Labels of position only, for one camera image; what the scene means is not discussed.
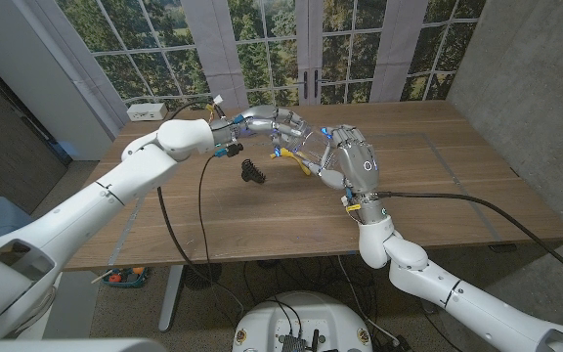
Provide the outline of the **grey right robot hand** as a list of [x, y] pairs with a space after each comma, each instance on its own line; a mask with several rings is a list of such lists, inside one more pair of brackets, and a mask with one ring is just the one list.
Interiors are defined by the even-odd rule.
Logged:
[[309, 170], [336, 190], [347, 189], [351, 195], [373, 192], [379, 183], [376, 152], [355, 126], [323, 127], [308, 139], [316, 145], [306, 149]]

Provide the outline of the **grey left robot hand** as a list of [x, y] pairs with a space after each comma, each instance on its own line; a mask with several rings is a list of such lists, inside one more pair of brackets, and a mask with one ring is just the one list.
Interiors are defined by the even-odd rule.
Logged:
[[240, 115], [243, 121], [238, 124], [238, 137], [268, 136], [274, 156], [281, 156], [283, 150], [296, 152], [312, 132], [310, 124], [293, 110], [256, 106]]

